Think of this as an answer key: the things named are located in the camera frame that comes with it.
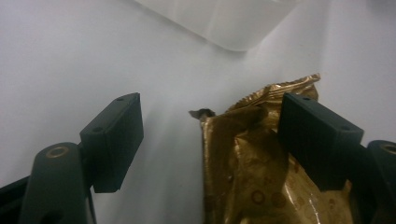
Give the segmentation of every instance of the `crumpled gold bag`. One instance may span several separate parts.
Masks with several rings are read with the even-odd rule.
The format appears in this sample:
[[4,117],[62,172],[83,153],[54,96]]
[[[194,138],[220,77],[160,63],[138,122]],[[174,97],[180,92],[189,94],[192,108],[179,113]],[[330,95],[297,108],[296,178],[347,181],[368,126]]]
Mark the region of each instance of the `crumpled gold bag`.
[[320,192],[276,139],[283,93],[317,100],[319,79],[266,86],[222,115],[191,111],[203,130],[206,224],[352,223],[350,186]]

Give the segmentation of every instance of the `shiny gold surface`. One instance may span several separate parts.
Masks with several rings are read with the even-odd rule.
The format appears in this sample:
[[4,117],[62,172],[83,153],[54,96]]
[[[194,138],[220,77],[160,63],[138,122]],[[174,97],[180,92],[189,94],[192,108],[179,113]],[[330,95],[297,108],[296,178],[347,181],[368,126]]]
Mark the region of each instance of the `shiny gold surface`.
[[204,135],[205,223],[352,223],[348,187],[320,192],[276,139],[283,93],[318,99],[319,79],[267,86],[219,116],[191,113]]

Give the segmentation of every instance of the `white tabletop surface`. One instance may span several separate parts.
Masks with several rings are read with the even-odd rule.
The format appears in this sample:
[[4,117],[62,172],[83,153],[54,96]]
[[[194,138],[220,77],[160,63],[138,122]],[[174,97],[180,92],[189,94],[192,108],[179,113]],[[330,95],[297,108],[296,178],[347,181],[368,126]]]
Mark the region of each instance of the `white tabletop surface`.
[[141,93],[145,139],[98,223],[202,223],[201,131],[266,84],[321,73],[319,101],[396,142],[396,1],[304,0],[248,52],[222,49],[133,0],[0,0],[0,187],[41,149],[78,143],[113,99]]

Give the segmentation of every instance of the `white plastic container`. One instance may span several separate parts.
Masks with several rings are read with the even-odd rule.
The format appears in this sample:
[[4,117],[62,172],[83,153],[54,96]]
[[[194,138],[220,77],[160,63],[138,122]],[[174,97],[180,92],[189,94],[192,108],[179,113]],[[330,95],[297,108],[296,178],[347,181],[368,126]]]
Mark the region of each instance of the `white plastic container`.
[[230,50],[258,45],[299,0],[136,0]]

